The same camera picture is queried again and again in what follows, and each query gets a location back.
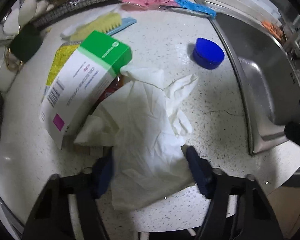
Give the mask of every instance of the stainless steel sink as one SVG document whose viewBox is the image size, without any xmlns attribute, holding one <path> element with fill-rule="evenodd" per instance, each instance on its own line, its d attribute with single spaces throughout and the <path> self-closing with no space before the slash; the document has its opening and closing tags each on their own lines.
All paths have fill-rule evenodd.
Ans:
<svg viewBox="0 0 300 240">
<path fill-rule="evenodd" d="M 285 124 L 300 122 L 300 84 L 286 52 L 260 24 L 226 9 L 217 11 L 211 23 L 235 70 L 249 152 L 256 154 L 287 141 Z"/>
</svg>

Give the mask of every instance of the green and white box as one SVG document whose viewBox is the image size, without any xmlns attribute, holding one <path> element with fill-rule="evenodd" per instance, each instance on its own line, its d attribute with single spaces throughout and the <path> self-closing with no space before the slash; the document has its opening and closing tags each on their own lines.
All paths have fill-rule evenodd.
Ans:
<svg viewBox="0 0 300 240">
<path fill-rule="evenodd" d="M 92 32 L 69 57 L 42 101 L 40 120 L 61 149 L 104 90 L 132 59 L 129 46 Z"/>
</svg>

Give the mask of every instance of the yellow object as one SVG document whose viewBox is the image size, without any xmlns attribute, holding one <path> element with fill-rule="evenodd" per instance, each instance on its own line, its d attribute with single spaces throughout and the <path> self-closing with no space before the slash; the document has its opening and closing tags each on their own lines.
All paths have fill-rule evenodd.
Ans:
<svg viewBox="0 0 300 240">
<path fill-rule="evenodd" d="M 94 21 L 79 27 L 74 34 L 71 35 L 70 41 L 82 41 L 89 36 L 93 31 L 107 33 L 122 24 L 120 14 L 110 12 L 99 16 Z"/>
<path fill-rule="evenodd" d="M 76 45 L 66 45 L 61 46 L 53 59 L 52 66 L 49 71 L 49 75 L 47 78 L 46 85 L 51 86 L 52 82 L 60 72 L 63 65 L 66 63 L 66 61 L 69 59 L 69 57 L 72 55 L 72 53 L 80 46 L 80 44 Z"/>
</svg>

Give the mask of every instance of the orange cloth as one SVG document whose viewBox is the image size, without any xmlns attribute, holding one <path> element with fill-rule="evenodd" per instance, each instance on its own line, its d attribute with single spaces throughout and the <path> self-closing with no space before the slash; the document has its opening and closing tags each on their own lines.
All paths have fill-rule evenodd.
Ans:
<svg viewBox="0 0 300 240">
<path fill-rule="evenodd" d="M 280 28 L 276 25 L 274 25 L 271 22 L 268 21 L 262 21 L 261 24 L 264 28 L 266 28 L 274 37 L 276 37 L 277 40 L 281 41 L 283 32 L 280 30 Z"/>
</svg>

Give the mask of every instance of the floor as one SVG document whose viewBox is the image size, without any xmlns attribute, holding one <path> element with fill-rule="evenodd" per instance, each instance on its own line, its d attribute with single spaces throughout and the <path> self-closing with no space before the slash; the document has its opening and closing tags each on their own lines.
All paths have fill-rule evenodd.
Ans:
<svg viewBox="0 0 300 240">
<path fill-rule="evenodd" d="M 279 187 L 268 195 L 283 236 L 290 239 L 300 227 L 300 188 Z"/>
</svg>

